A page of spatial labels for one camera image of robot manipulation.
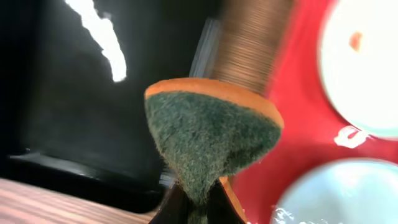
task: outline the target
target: wooden table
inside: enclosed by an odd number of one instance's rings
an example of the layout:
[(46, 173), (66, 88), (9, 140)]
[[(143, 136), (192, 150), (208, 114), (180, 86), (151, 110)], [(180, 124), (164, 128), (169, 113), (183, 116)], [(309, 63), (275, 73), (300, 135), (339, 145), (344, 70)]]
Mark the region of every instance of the wooden table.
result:
[(31, 185), (0, 179), (0, 223), (148, 223), (138, 215)]

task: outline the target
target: scouring pad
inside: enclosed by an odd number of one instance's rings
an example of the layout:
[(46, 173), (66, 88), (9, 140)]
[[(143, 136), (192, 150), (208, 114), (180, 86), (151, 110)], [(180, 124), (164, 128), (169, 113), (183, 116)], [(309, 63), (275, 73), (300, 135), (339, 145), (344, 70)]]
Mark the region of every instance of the scouring pad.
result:
[(194, 213), (203, 213), (219, 177), (260, 159), (275, 146), (284, 126), (270, 101), (218, 80), (164, 80), (150, 86), (145, 98), (150, 132), (198, 206)]

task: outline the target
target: red tablecloth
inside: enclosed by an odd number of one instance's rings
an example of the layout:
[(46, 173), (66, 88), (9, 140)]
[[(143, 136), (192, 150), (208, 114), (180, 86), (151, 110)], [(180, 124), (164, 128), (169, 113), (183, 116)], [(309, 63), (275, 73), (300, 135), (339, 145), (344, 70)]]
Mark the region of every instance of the red tablecloth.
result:
[(333, 140), (349, 124), (331, 107), (318, 77), (318, 37), (332, 2), (297, 0), (269, 92), (285, 120), (282, 138), (261, 162), (238, 174), (233, 186), (252, 224), (268, 224), (284, 190), (316, 166), (347, 157), (398, 162), (398, 142), (374, 138), (349, 149)]

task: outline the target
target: green cloth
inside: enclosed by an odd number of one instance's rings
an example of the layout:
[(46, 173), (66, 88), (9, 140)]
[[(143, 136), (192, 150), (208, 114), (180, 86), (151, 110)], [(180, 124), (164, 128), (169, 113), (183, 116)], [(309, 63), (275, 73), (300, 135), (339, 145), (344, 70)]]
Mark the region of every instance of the green cloth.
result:
[(215, 180), (264, 156), (281, 129), (262, 114), (218, 98), (184, 91), (146, 99), (150, 132), (196, 205), (206, 204)]

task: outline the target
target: white bowl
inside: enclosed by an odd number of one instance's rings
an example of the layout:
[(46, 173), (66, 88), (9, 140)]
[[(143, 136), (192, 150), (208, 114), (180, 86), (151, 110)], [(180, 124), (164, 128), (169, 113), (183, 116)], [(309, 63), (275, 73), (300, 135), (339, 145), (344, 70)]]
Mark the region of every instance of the white bowl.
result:
[[(398, 138), (398, 1), (340, 0), (320, 39), (320, 78), (330, 102), (352, 125)], [(362, 34), (358, 51), (350, 38)]]
[(306, 174), (282, 196), (272, 224), (396, 224), (398, 166), (350, 159)]

